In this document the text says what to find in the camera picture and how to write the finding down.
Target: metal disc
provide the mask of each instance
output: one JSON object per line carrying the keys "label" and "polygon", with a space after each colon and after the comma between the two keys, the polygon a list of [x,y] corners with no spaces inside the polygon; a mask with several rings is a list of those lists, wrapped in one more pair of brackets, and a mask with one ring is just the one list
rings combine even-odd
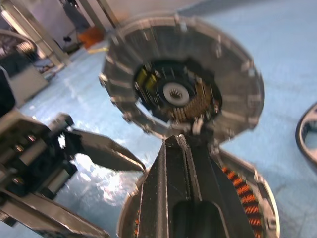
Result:
{"label": "metal disc", "polygon": [[100,82],[127,121],[160,138],[192,133],[190,125],[163,124],[136,105],[136,72],[142,67],[151,69],[150,62],[163,59],[194,59],[213,73],[222,106],[203,128],[212,130],[218,142],[257,125],[264,105],[264,85],[252,58],[216,27],[179,15],[134,19],[116,29],[111,37]]}

